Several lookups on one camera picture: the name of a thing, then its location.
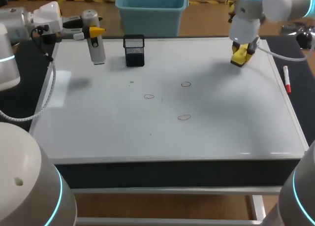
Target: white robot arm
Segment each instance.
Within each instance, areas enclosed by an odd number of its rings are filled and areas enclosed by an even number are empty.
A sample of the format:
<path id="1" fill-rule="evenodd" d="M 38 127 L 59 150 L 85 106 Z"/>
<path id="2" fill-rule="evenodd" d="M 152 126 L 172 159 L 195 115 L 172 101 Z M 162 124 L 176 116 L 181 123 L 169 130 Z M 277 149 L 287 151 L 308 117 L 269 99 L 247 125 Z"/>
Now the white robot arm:
<path id="1" fill-rule="evenodd" d="M 315 17 L 315 0 L 237 0 L 229 37 L 246 44 L 258 35 L 262 15 L 271 22 Z"/>
<path id="2" fill-rule="evenodd" d="M 96 11 L 86 10 L 81 16 L 66 19 L 65 25 L 71 25 L 71 19 L 81 21 L 81 30 L 65 30 L 59 5 L 51 2 L 43 5 L 34 12 L 25 8 L 8 8 L 0 10 L 0 91 L 16 86 L 20 82 L 11 44 L 32 38 L 34 31 L 41 35 L 44 42 L 56 39 L 56 33 L 70 32 L 75 40 L 87 39 L 91 60 L 95 65 L 103 64 L 105 51 L 101 34 L 105 29 L 99 27 L 99 17 Z"/>

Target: white cylinder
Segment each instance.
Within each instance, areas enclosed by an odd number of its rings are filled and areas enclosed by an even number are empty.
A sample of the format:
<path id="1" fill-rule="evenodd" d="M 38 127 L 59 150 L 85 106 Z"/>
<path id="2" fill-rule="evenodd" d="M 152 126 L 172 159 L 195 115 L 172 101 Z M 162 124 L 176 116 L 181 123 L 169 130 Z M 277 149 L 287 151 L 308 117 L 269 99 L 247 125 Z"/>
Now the white cylinder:
<path id="1" fill-rule="evenodd" d="M 0 123 L 0 226 L 73 226 L 73 193 L 37 142 Z"/>
<path id="2" fill-rule="evenodd" d="M 0 91 L 20 83 L 20 73 L 4 24 L 0 23 Z"/>

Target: white table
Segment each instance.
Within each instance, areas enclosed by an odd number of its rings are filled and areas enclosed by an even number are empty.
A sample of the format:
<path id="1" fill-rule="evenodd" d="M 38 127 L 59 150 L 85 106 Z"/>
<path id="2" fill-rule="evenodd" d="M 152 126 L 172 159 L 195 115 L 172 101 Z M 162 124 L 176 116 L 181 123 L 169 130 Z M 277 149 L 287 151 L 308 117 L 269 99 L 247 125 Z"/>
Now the white table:
<path id="1" fill-rule="evenodd" d="M 268 49 L 266 41 L 262 45 Z M 298 160 L 308 149 L 271 56 L 257 51 L 238 68 L 229 63 L 227 38 L 148 39 L 145 66 L 127 68 L 121 39 L 104 40 L 104 46 L 106 62 L 98 66 L 90 61 L 86 42 L 63 40 L 55 47 L 55 91 L 30 130 L 55 164 Z M 51 71 L 37 110 L 47 96 L 49 79 Z M 182 115 L 189 119 L 180 120 Z M 188 194 L 279 190 L 277 186 L 74 189 Z M 253 196 L 253 204 L 255 222 L 79 218 L 78 223 L 257 225 L 264 217 L 261 196 Z"/>

